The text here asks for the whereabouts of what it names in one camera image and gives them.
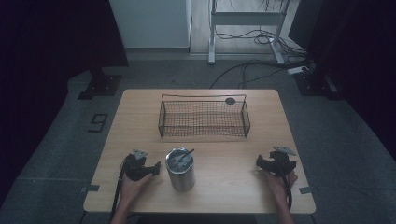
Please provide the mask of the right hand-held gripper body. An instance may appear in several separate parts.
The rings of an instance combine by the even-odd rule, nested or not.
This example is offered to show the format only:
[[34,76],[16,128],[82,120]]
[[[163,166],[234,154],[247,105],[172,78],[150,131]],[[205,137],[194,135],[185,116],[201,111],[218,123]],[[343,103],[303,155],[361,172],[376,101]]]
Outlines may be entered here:
[[296,168],[296,162],[291,161],[289,155],[295,156],[296,153],[289,147],[274,147],[270,152],[272,161],[269,165],[269,171],[277,176],[287,175]]

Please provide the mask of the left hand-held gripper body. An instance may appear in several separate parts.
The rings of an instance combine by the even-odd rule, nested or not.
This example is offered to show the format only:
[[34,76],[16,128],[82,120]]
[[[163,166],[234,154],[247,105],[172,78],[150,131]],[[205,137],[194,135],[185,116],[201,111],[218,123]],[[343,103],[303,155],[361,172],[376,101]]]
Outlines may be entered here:
[[132,154],[129,154],[123,162],[122,172],[126,174],[130,179],[137,181],[144,176],[150,174],[151,170],[155,167],[146,167],[147,152],[139,149],[134,149]]

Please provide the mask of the stainless steel tumbler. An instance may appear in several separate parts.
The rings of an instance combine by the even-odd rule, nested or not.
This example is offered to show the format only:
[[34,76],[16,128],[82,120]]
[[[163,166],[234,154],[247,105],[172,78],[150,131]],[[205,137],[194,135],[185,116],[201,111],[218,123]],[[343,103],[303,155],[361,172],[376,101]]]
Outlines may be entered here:
[[169,174],[172,186],[177,191],[187,191],[195,183],[194,158],[192,153],[183,159],[178,160],[190,150],[184,147],[173,148],[165,157],[165,165]]

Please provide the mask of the black straw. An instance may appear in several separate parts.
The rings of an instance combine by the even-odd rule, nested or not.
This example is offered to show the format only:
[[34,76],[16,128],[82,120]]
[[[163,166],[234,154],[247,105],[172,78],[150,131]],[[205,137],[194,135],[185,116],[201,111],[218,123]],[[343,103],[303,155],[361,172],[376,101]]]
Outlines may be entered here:
[[187,154],[183,155],[178,161],[182,162],[184,158],[186,158],[188,155],[190,155],[193,151],[195,150],[195,148],[193,148],[191,151],[189,151]]

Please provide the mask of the wire mesh basket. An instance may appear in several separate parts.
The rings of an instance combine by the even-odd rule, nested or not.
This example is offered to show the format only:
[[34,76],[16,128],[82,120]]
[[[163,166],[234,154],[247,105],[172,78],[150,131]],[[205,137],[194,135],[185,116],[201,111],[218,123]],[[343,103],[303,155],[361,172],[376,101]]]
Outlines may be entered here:
[[[228,97],[235,99],[234,105],[225,103]],[[247,96],[163,94],[158,129],[161,137],[247,137],[250,131]]]

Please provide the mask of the person's left hand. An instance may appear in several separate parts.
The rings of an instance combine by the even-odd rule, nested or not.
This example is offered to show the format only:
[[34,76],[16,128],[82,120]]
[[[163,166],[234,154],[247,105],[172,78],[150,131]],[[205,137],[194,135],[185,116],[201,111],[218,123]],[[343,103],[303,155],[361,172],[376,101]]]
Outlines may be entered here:
[[148,174],[140,180],[134,181],[125,175],[121,180],[120,202],[131,204],[151,178],[152,174]]

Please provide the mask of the person's right hand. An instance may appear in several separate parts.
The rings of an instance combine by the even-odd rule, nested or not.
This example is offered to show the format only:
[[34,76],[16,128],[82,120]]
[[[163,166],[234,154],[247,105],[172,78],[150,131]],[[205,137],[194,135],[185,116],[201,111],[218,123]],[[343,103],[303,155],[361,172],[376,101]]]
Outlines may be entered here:
[[273,176],[269,172],[264,172],[264,176],[267,179],[269,190],[273,193],[277,202],[285,202],[287,200],[288,193],[286,192],[286,189],[291,188],[298,179],[297,174],[291,172],[286,177],[289,183],[289,185],[286,186],[281,177]]

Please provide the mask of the black floor tape marker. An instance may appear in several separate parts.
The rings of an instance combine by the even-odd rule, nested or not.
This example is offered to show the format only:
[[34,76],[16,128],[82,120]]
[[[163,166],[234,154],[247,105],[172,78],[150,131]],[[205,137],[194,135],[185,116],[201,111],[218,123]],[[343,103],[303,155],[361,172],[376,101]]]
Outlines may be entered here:
[[106,113],[96,113],[92,116],[92,120],[90,122],[90,128],[88,129],[89,133],[100,133],[104,127],[106,126],[108,114]]

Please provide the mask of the black stand base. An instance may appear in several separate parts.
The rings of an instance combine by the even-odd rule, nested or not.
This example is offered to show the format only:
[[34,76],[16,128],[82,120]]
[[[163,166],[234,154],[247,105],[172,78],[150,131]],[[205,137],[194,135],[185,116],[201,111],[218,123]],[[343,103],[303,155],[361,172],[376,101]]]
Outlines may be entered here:
[[101,67],[89,70],[92,79],[85,91],[82,91],[79,100],[91,100],[94,96],[114,96],[120,82],[121,75],[106,75]]
[[306,71],[293,76],[302,96],[325,96],[330,100],[343,100],[340,88],[329,75],[316,75]]

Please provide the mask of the white power strip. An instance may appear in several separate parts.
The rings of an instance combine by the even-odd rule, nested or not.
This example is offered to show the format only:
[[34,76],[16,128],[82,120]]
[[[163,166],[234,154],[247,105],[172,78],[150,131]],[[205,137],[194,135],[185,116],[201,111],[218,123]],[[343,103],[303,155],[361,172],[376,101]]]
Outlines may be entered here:
[[287,70],[288,75],[296,75],[299,73],[307,72],[309,68],[307,66],[298,66]]

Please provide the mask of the dark curtain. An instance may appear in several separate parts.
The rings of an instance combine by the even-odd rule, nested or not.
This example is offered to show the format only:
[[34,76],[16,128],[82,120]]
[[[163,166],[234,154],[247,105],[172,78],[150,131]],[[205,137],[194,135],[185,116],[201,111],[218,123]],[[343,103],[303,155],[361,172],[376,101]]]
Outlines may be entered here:
[[300,0],[289,38],[396,160],[396,0]]
[[0,0],[0,206],[70,78],[127,59],[109,0]]

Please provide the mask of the white cabinet panel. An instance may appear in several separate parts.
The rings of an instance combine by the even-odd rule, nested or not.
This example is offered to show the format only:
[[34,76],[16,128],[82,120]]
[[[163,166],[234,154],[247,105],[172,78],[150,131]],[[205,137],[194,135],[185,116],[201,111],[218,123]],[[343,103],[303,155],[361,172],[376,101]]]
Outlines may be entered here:
[[187,49],[191,0],[109,0],[127,49]]

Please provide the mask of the white metal desk frame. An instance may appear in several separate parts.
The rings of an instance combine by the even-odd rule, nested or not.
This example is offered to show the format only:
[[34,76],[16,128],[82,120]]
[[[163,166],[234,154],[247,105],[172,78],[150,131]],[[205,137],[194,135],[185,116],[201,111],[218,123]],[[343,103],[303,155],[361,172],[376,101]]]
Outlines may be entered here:
[[279,11],[269,12],[223,12],[217,11],[217,0],[210,0],[210,37],[208,40],[208,63],[214,64],[216,61],[215,50],[215,30],[218,25],[263,25],[275,26],[276,32],[270,39],[270,47],[276,58],[278,64],[283,64],[284,58],[281,53],[279,44],[280,33],[283,28],[284,21],[287,16],[287,11],[290,5],[290,0],[284,0],[282,8]]

